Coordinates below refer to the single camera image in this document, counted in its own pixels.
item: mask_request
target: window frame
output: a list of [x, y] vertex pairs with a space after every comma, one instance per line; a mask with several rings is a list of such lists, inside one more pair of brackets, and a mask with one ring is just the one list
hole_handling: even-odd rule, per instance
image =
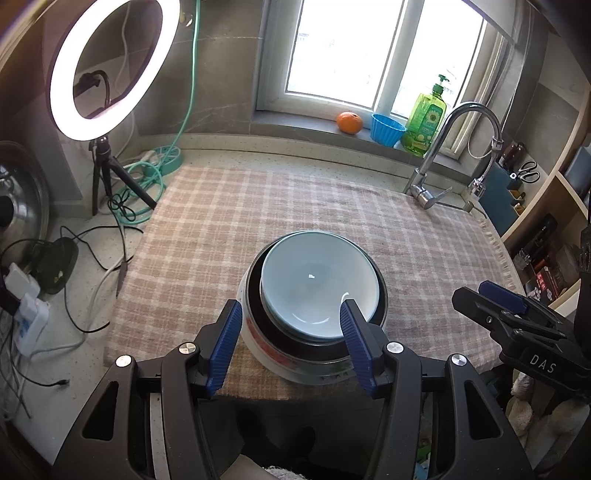
[[[363, 119], [363, 124], [366, 127], [370, 126], [371, 116], [374, 113], [381, 113], [403, 124], [406, 123], [406, 117], [391, 113], [405, 71], [400, 68], [400, 64], [403, 63], [406, 66], [413, 46], [412, 41], [400, 41], [400, 39], [406, 37], [414, 41], [424, 0], [403, 0], [402, 2], [388, 61], [373, 109], [341, 100], [286, 91], [303, 2], [304, 0], [273, 0], [271, 2], [261, 60], [256, 109], [328, 120], [335, 119], [343, 111], [351, 111]], [[485, 22], [483, 30], [479, 39], [478, 55], [470, 65], [468, 78], [459, 94], [458, 103], [467, 100], [485, 103], [490, 97], [494, 80], [499, 72], [507, 41], [488, 22]], [[467, 139], [477, 120], [478, 116], [470, 113], [466, 115], [463, 122], [456, 122], [441, 152], [452, 158], [458, 158], [466, 147]]]

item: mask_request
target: clamp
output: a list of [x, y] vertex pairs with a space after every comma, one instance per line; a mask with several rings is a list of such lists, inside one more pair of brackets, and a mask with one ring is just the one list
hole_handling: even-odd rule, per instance
[[591, 358], [562, 315], [490, 281], [481, 283], [478, 293], [459, 288], [452, 304], [490, 331], [503, 363], [568, 397], [591, 401]]
[[197, 399], [222, 387], [241, 326], [240, 303], [228, 300], [216, 323], [166, 356], [120, 356], [82, 408], [50, 478], [153, 478], [149, 401], [160, 393], [170, 479], [216, 479]]
[[413, 478], [425, 392], [434, 394], [429, 478], [534, 478], [513, 428], [465, 356], [418, 356], [368, 323], [354, 300], [341, 305], [340, 325], [359, 385], [384, 399], [365, 480]]

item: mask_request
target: window sill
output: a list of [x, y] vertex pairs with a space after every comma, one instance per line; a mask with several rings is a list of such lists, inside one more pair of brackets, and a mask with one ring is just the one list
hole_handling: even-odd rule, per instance
[[[418, 167], [423, 161], [421, 157], [406, 151], [400, 144], [396, 144], [394, 148], [388, 148], [374, 142], [367, 128], [357, 135], [347, 135], [339, 131], [335, 122], [330, 120], [291, 113], [256, 111], [252, 117], [251, 134], [307, 140], [333, 147], [348, 148], [414, 167]], [[468, 185], [472, 179], [470, 173], [458, 161], [441, 154], [435, 157], [429, 171], [464, 185]]]

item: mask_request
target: plaid tablecloth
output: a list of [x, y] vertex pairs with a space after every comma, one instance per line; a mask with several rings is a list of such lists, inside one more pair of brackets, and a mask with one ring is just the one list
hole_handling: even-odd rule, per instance
[[[164, 355], [216, 320], [256, 254], [302, 229], [352, 240], [377, 263], [388, 287], [384, 330], [420, 355], [462, 352], [479, 370], [498, 364], [488, 331], [452, 308], [461, 286], [492, 280], [520, 291], [490, 224], [408, 196], [314, 176], [185, 165], [160, 200], [116, 302], [105, 362]], [[305, 387], [267, 371], [238, 341], [221, 394], [309, 398], [355, 391], [355, 379]]]

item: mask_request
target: green dish soap bottle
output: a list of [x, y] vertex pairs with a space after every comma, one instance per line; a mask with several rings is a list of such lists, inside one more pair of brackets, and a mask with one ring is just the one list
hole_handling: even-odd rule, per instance
[[444, 81], [449, 82], [445, 76], [439, 75], [439, 83], [433, 85], [431, 95], [421, 93], [408, 117], [407, 130], [400, 143], [415, 155], [422, 157], [429, 150], [445, 116], [447, 105], [441, 98]]

